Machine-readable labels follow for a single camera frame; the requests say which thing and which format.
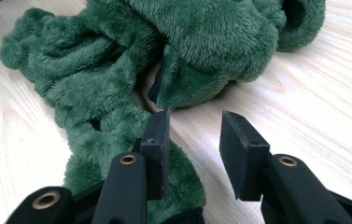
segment wood grain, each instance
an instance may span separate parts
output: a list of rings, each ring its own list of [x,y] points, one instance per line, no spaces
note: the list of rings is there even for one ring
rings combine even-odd
[[[29,7],[75,15],[84,2],[0,1],[0,46]],[[273,153],[302,159],[328,189],[352,199],[352,2],[328,0],[316,40],[276,53],[256,81],[230,83],[215,99],[172,114],[171,136],[204,183],[206,223],[263,223],[258,203],[232,195],[218,153],[222,110],[245,116]],[[31,192],[62,184],[70,151],[53,115],[34,86],[0,62],[0,223]]]

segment green fuzzy fabric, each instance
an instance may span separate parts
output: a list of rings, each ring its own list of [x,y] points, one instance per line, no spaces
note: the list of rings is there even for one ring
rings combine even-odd
[[[139,20],[131,10],[123,14],[129,8],[118,3],[110,7],[120,8],[127,20],[123,22]],[[106,5],[88,6],[75,17],[29,9],[0,51],[7,67],[20,69],[35,83],[35,90],[55,108],[57,124],[66,129],[73,154],[64,186],[74,193],[106,178],[112,158],[131,151],[135,139],[142,137],[150,114],[137,106],[132,89],[136,76],[159,60],[162,49],[149,44],[158,33],[145,23],[138,22],[132,34],[131,28],[102,20],[99,13],[85,18],[93,8],[110,16]],[[168,195],[163,202],[148,203],[148,223],[161,223],[205,203],[198,175],[174,143],[169,163]]]
[[[31,8],[0,48],[55,109],[72,156],[64,185],[80,192],[131,151],[150,114],[132,96],[136,79],[162,59],[157,105],[213,98],[230,80],[252,81],[276,50],[309,44],[324,0],[88,0],[76,16]],[[169,194],[148,203],[148,223],[202,207],[204,188],[182,149],[170,144]]]

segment wooden table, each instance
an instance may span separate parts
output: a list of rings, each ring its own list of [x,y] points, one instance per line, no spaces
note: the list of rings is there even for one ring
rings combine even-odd
[[[0,1],[2,37],[29,7],[75,15],[84,1]],[[218,153],[222,110],[245,116],[271,151],[302,159],[330,190],[352,199],[352,1],[328,0],[324,26],[308,47],[276,53],[251,83],[173,112],[171,136],[204,183],[206,223],[263,223],[259,203],[236,201]],[[0,223],[31,192],[61,185],[66,133],[19,71],[0,62]]]

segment black clamp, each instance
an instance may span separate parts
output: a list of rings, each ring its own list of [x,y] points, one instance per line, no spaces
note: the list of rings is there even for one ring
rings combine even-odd
[[[352,223],[352,201],[327,190],[306,164],[272,155],[242,116],[224,111],[219,151],[236,199],[259,202],[267,224]]]
[[[48,187],[29,195],[7,224],[143,224],[147,200],[164,200],[169,166],[167,111],[153,114],[132,152],[111,162],[106,181],[72,196],[69,189]]]

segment fur pile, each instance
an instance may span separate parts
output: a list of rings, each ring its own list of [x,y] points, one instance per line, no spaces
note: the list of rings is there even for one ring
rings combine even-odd
[[[149,113],[132,96],[136,79],[162,60],[156,103],[196,105],[230,80],[251,81],[275,50],[310,43],[324,0],[88,0],[78,15],[31,8],[4,37],[0,57],[55,108],[73,152],[64,185],[74,193],[106,178],[112,158],[131,151]],[[169,195],[148,203],[148,222],[196,210],[204,188],[171,143]]]

